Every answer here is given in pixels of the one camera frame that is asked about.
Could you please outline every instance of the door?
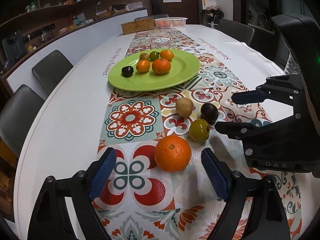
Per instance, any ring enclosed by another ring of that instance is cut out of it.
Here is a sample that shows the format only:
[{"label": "door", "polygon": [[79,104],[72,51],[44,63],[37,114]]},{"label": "door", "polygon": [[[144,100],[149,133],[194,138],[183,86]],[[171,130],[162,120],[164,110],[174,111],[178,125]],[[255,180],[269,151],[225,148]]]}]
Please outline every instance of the door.
[{"label": "door", "polygon": [[199,24],[199,6],[197,0],[181,0],[181,2],[166,2],[150,0],[156,4],[153,14],[168,14],[169,17],[188,18],[187,24]]}]

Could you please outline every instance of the green plate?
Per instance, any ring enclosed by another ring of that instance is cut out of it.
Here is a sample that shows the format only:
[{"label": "green plate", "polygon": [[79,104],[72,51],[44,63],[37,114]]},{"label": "green plate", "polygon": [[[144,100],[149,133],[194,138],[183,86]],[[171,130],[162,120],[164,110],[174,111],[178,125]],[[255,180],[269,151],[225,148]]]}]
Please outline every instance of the green plate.
[{"label": "green plate", "polygon": [[[108,81],[111,85],[121,90],[153,91],[177,86],[198,73],[200,62],[196,56],[178,49],[168,49],[174,53],[174,58],[170,61],[171,70],[169,73],[156,75],[153,73],[152,67],[150,67],[148,72],[142,74],[136,70],[136,65],[142,52],[150,54],[152,51],[161,52],[162,50],[164,49],[141,51],[122,59],[110,69]],[[124,77],[121,74],[121,69],[125,66],[132,66],[134,68],[131,77]]]}]

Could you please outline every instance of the kitchen counter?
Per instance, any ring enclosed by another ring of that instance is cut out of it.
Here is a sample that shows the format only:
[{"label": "kitchen counter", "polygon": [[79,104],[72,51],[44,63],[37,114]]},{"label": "kitchen counter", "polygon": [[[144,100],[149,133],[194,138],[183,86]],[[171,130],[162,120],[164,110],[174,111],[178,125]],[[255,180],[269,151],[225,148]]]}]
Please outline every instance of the kitchen counter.
[{"label": "kitchen counter", "polygon": [[112,36],[122,36],[121,24],[132,22],[135,18],[147,15],[146,8],[139,8],[111,15],[59,34],[18,61],[4,75],[2,83],[10,95],[22,84],[25,84],[43,99],[46,99],[48,97],[47,93],[32,73],[32,68],[38,62],[51,52],[59,50],[73,66],[76,66],[87,54]]},{"label": "kitchen counter", "polygon": [[137,11],[142,11],[142,10],[146,10],[147,8],[139,8],[139,9],[134,9],[134,10],[130,10],[130,11],[125,11],[123,13],[118,13],[118,14],[114,14],[114,15],[110,15],[110,16],[107,16],[107,17],[104,17],[104,18],[101,18],[99,20],[96,20],[92,23],[89,23],[89,24],[86,24],[86,25],[83,25],[83,26],[80,26],[80,27],[77,27],[71,31],[66,31],[64,33],[61,33],[59,35],[57,35],[56,37],[52,38],[51,40],[47,41],[46,43],[43,43],[41,44],[38,48],[36,48],[34,51],[32,51],[31,53],[28,53],[27,55],[25,55],[22,59],[20,59],[15,65],[12,66],[11,69],[9,69],[3,79],[6,79],[8,78],[22,63],[24,63],[28,58],[30,58],[31,56],[33,56],[35,53],[37,53],[38,51],[40,51],[41,49],[45,48],[46,46],[48,46],[49,44],[53,43],[54,41],[70,34],[70,33],[73,33],[73,32],[76,32],[80,29],[83,29],[83,28],[86,28],[86,27],[89,27],[91,25],[94,25],[96,23],[99,23],[99,22],[102,22],[104,20],[107,20],[107,19],[110,19],[110,18],[113,18],[113,17],[116,17],[116,16],[120,16],[120,15],[123,15],[123,14],[127,14],[127,13],[131,13],[131,12],[137,12]]}]

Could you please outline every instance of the white tablecloth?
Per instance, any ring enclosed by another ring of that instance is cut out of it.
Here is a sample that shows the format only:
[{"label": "white tablecloth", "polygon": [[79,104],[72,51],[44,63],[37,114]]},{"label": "white tablecloth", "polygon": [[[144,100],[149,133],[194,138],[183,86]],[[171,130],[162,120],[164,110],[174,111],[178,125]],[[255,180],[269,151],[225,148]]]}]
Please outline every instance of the white tablecloth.
[{"label": "white tablecloth", "polygon": [[[249,90],[263,84],[268,76],[283,74],[275,63],[217,30],[201,25],[179,30],[214,54]],[[112,91],[107,72],[124,58],[133,37],[112,37],[91,51],[60,82],[37,115],[23,146],[14,184],[14,216],[20,239],[27,239],[44,179],[49,175],[56,179],[71,177],[96,160],[101,121]],[[262,106],[273,122],[292,114],[292,107],[278,102],[266,100]],[[297,178],[304,231],[320,205],[320,182],[311,174],[297,174]],[[67,206],[77,237],[84,239],[71,200],[67,200]]]}]

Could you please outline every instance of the gray chair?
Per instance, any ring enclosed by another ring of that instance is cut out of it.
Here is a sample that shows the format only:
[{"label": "gray chair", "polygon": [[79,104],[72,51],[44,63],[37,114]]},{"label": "gray chair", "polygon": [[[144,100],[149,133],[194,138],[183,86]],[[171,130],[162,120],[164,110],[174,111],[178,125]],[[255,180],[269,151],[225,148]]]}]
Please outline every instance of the gray chair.
[{"label": "gray chair", "polygon": [[0,211],[0,239],[6,240],[19,240],[12,229],[9,227],[7,222],[4,220],[3,215]]},{"label": "gray chair", "polygon": [[43,103],[31,88],[21,85],[0,113],[0,137],[18,158]]},{"label": "gray chair", "polygon": [[216,27],[216,30],[223,32],[237,41],[245,42],[248,46],[250,46],[254,36],[254,28],[227,19],[222,19]]},{"label": "gray chair", "polygon": [[169,15],[167,14],[158,14],[158,15],[151,15],[151,16],[144,16],[144,17],[139,17],[139,18],[135,18],[135,21],[139,21],[139,20],[144,20],[144,19],[160,19],[160,18],[168,18]]},{"label": "gray chair", "polygon": [[72,68],[72,63],[60,51],[55,50],[35,65],[32,72],[50,95]]}]

